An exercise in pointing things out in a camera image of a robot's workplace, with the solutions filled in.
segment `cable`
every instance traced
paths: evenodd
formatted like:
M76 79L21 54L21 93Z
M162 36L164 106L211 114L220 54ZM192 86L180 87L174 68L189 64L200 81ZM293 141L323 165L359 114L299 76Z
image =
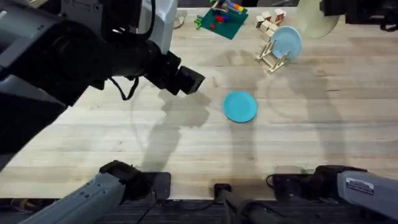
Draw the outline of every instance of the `cable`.
M147 40L150 38L152 31L154 30L155 26L155 17L156 17L156 0L150 0L150 4L152 6L152 17L150 19L150 27L149 30L144 34L134 34L137 39Z
M134 78L134 84L130 89L130 92L128 94L128 96L126 97L122 88L120 87L120 85L117 83L117 81L113 78L109 78L109 80L111 80L111 82L113 83L113 85L116 86L116 88L120 91L120 94L122 96L122 99L124 101L130 100L132 98L132 96L134 95L134 92L136 91L138 84L139 84L139 77Z
M136 224L140 224L141 221L143 221L143 219L147 216L147 214L157 205L157 194L156 194L156 190L152 189L152 193L155 195L155 200L154 203L148 207L148 209L141 215L141 217L138 219L138 221L136 222Z
M268 185L268 187L269 187L270 189L274 189L274 186L271 185L271 184L268 182L268 180L269 180L270 177L273 177L273 176L274 176L274 175L271 174L271 175L268 175L267 178L266 178L266 183L267 183L267 185Z

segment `light blue plate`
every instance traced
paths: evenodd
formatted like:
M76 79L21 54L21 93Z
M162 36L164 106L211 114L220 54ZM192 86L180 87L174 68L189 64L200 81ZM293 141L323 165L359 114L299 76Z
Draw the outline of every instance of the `light blue plate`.
M257 113L257 103L249 93L233 91L224 98L223 110L225 116L232 121L248 122Z
M301 52L301 36L299 32L293 27L285 26L275 30L274 35L271 37L271 42L275 41L272 53L277 58L282 58L284 54L290 51L288 60L293 60L299 56Z

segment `toy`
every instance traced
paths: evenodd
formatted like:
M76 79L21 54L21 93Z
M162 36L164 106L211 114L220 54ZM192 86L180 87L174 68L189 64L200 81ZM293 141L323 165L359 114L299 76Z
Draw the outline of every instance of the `toy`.
M248 10L230 0L210 0L210 3L201 27L232 40L248 18Z
M269 21L264 21L259 28L259 30L261 32L267 34L269 37L272 37L275 30L277 30L277 29L278 29L278 27Z
M256 28L260 28L262 23L265 21L265 19L262 16L256 16L257 19L257 26Z
M264 21L264 22L261 24L259 30L261 30L261 32L263 32L263 33L266 33L267 30L269 29L269 27L271 26L271 24L272 24L272 23L269 22L269 21Z
M199 15L197 16L197 19L195 19L194 23L198 24L196 30L198 30L198 29L201 28L201 20L202 20L202 19L203 19L203 17L202 17L202 16L199 16Z
M276 19L275 24L280 26L281 23L285 20L286 12L281 9L275 9Z
M261 14L261 16L265 19L265 20L268 20L268 21L271 21L271 14L269 14L269 12L268 11L266 11L266 12L263 12L262 14Z
M274 34L274 32L279 28L279 26L281 25L281 23L284 21L285 19L285 15L286 12L281 10L281 9L276 9L275 10L276 13L276 19L275 19L275 23L271 22L271 15L269 14L269 12L263 12L261 14L261 17L264 18L265 21L263 21L261 23L261 25L259 25L259 18L257 18L257 28L267 34L269 37L272 37L272 35Z

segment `sticker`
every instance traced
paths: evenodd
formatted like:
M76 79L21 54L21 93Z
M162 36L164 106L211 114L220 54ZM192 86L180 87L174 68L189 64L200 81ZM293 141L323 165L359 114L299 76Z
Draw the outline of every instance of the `sticker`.
M354 178L346 178L346 186L351 190L356 190L368 195L374 195L374 185Z

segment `wooden tabletop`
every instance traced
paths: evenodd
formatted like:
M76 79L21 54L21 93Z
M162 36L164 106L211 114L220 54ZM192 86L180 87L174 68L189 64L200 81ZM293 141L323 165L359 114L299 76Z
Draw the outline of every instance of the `wooden tabletop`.
M341 19L325 38L303 37L299 58L270 75L254 61L267 40L256 16L266 9L250 9L233 40L195 30L206 10L189 9L172 42L183 64L206 76L198 93L173 97L142 79L125 102L111 83L90 88L0 173L0 197L63 197L115 159L170 172L172 198L210 198L217 182L272 198L267 175L324 164L398 179L396 32ZM295 9L285 10L294 26ZM132 85L120 82L125 91ZM221 102L233 90L257 99L253 121L224 116Z

